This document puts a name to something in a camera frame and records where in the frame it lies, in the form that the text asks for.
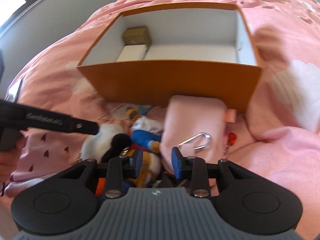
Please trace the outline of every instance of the pink pouch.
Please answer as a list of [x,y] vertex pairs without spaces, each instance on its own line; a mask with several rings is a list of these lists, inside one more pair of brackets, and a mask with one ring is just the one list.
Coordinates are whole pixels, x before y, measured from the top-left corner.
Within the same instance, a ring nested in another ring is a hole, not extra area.
[[181,145],[180,152],[185,157],[197,156],[206,163],[218,163],[227,146],[226,122],[235,122],[235,119],[236,111],[227,109],[224,102],[217,98],[173,96],[167,108],[160,143],[165,169],[173,173],[171,149],[199,133],[210,135],[209,145],[201,151],[193,150],[206,144],[207,138],[202,137]]

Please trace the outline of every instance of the pink blanket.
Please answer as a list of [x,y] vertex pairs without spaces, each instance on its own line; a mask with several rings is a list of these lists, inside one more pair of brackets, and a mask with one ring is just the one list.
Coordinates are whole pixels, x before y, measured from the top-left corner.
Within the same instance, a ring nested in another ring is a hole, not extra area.
[[[107,103],[75,69],[87,49],[123,10],[160,3],[212,1],[242,7],[264,63],[249,109],[231,127],[238,140],[230,160],[296,193],[303,203],[297,232],[320,233],[320,5],[314,0],[118,0],[96,11],[74,33],[34,57],[19,73],[20,103],[106,122],[125,119],[125,105]],[[137,106],[163,120],[165,109]],[[5,194],[73,163],[85,135],[30,129]]]

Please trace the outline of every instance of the orange box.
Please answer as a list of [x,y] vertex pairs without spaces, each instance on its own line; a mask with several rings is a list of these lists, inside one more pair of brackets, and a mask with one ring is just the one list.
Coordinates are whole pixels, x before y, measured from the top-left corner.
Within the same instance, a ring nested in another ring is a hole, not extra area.
[[[115,62],[128,28],[146,26],[144,60]],[[185,2],[120,13],[77,67],[109,102],[167,106],[173,95],[215,97],[246,111],[262,68],[241,9]]]

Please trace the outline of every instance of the gray gripper base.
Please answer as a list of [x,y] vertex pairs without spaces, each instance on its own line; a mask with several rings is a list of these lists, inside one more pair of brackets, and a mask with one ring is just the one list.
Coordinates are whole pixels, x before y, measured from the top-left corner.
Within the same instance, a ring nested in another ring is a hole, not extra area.
[[302,240],[293,230],[274,236],[244,233],[227,224],[208,199],[185,188],[137,189],[105,200],[83,227],[58,236],[20,232],[14,240]]

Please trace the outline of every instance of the stuffed animal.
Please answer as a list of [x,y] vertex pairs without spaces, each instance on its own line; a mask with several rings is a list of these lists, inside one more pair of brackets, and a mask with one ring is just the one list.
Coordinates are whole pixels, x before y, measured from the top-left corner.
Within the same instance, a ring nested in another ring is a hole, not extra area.
[[127,116],[133,122],[131,140],[133,144],[145,147],[148,151],[159,153],[163,126],[158,121],[140,116],[139,113],[129,107]]
[[[100,125],[97,135],[88,136],[82,145],[82,160],[94,158],[98,163],[108,162],[111,158],[122,155],[128,148],[126,155],[131,156],[137,146],[132,145],[129,135],[117,123],[104,123]],[[160,158],[148,151],[143,152],[143,163],[140,175],[137,179],[124,181],[124,189],[128,187],[144,187],[154,181],[160,173]],[[102,195],[105,179],[100,178],[96,189],[96,195]]]

